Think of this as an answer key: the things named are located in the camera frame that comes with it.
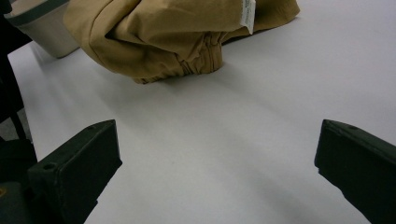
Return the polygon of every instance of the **gathered fabric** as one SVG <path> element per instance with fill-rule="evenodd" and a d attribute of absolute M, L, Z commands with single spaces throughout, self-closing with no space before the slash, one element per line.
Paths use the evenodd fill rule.
<path fill-rule="evenodd" d="M 70 0 L 64 25 L 97 63 L 145 84 L 220 69 L 221 44 L 249 35 L 242 1 Z M 295 0 L 256 0 L 254 32 L 299 12 Z"/>

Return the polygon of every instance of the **white table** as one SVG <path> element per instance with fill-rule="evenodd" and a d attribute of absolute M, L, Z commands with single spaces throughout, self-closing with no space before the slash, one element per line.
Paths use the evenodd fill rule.
<path fill-rule="evenodd" d="M 210 75 L 139 85 L 81 49 L 9 54 L 40 160 L 117 122 L 123 165 L 86 223 L 368 223 L 314 158 L 324 119 L 396 145 L 396 2 L 299 4 L 292 23 L 224 46 Z"/>

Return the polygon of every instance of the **clothing label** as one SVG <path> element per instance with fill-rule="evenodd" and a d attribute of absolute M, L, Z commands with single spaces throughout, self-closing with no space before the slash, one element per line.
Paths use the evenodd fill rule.
<path fill-rule="evenodd" d="M 240 24 L 246 26 L 248 32 L 253 34 L 254 13 L 256 11 L 255 0 L 242 0 L 242 18 Z"/>

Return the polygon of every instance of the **floor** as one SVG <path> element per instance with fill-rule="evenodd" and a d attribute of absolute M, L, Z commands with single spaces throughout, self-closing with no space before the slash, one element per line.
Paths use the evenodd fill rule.
<path fill-rule="evenodd" d="M 27 121 L 24 108 L 18 111 L 18 116 L 20 117 L 23 129 L 25 130 L 26 137 L 32 141 L 32 135 L 30 134 L 29 123 Z M 15 131 L 15 127 L 11 119 L 6 119 L 2 123 L 0 123 L 0 136 L 6 141 L 18 139 L 18 135 Z"/>

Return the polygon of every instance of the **beige bin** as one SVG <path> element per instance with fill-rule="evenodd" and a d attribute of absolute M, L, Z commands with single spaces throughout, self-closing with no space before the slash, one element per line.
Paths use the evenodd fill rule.
<path fill-rule="evenodd" d="M 16 0 L 5 18 L 49 55 L 62 58 L 79 45 L 64 27 L 68 0 Z"/>

